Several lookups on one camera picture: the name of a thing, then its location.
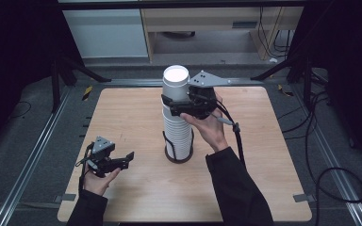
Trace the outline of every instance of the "black horizontal pole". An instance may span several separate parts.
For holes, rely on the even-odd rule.
[[[172,0],[133,2],[82,2],[40,4],[37,7],[60,8],[61,10],[132,9],[132,8],[259,8],[259,7],[305,7],[330,0]]]

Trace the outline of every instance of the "person's left hand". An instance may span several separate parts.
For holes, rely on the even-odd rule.
[[[84,189],[99,196],[103,196],[105,194],[110,182],[113,181],[121,171],[120,168],[117,168],[106,177],[100,178],[88,169],[88,164],[86,164],[85,170],[87,171],[87,174],[84,179]]]

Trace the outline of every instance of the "wooden panel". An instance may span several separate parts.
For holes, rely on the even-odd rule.
[[[287,145],[263,88],[216,88],[233,119],[240,124],[248,171],[269,203],[275,221],[307,221],[302,194]],[[105,221],[181,222],[222,221],[206,167],[213,153],[195,129],[194,154],[184,164],[170,162],[164,153],[161,88],[103,90],[78,160],[97,136],[116,143],[111,157],[135,152],[130,168],[120,173],[105,194]],[[232,128],[228,143],[237,150]],[[81,168],[74,168],[66,193],[76,194]],[[64,201],[58,219],[68,220],[75,202]]]

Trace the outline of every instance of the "person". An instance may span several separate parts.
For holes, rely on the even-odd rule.
[[[273,225],[272,213],[265,198],[225,139],[223,124],[217,120],[222,117],[222,112],[217,108],[204,120],[186,113],[180,117],[196,127],[214,151],[206,156],[206,163],[224,225]],[[102,195],[119,172],[120,169],[116,169],[106,178],[98,178],[91,172],[86,174],[84,190],[67,225],[103,224],[107,199]]]

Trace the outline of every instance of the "black sleeve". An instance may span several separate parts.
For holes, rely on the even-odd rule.
[[[102,226],[106,207],[107,198],[82,190],[67,225]]]
[[[207,155],[206,163],[226,226],[273,225],[266,200],[230,147]]]

